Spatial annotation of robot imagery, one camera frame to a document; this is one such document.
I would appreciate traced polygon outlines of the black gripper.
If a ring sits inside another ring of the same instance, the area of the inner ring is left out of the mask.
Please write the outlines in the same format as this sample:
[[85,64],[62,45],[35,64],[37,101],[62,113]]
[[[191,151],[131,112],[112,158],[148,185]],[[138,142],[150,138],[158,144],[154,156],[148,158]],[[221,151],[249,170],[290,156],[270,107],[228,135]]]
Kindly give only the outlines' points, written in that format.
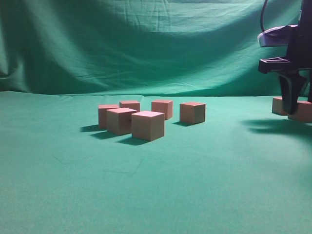
[[[263,16],[267,1],[261,10],[260,27],[262,32]],[[259,61],[258,71],[267,74],[276,72],[280,81],[282,107],[289,114],[295,114],[298,109],[298,97],[307,79],[299,74],[301,70],[312,68],[312,2],[303,0],[297,28],[293,30],[287,51],[283,57],[264,58]],[[312,73],[309,73],[308,102],[312,102]]]

